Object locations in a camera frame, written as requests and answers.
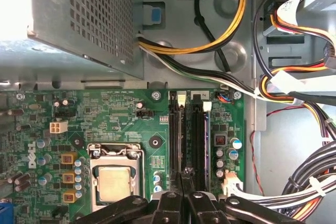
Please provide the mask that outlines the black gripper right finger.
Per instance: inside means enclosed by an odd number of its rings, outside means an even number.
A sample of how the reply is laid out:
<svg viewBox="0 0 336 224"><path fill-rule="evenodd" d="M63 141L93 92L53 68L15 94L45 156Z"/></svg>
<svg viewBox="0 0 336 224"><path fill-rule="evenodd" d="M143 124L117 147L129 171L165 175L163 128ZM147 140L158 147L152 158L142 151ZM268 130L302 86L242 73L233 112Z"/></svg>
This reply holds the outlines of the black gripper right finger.
<svg viewBox="0 0 336 224"><path fill-rule="evenodd" d="M299 223L296 219L237 196L213 200L212 194L195 189L194 175L190 173L182 173L182 188L191 223Z"/></svg>

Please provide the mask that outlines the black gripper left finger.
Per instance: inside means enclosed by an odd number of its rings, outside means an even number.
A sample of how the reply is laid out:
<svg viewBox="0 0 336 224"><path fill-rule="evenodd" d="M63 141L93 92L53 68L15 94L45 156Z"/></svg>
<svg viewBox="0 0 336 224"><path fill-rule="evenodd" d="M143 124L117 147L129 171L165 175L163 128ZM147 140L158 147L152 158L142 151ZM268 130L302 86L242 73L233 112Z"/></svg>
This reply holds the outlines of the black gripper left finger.
<svg viewBox="0 0 336 224"><path fill-rule="evenodd" d="M170 190L153 194L150 201L140 196L128 196L75 223L181 223L183 199L182 174L173 172Z"/></svg>

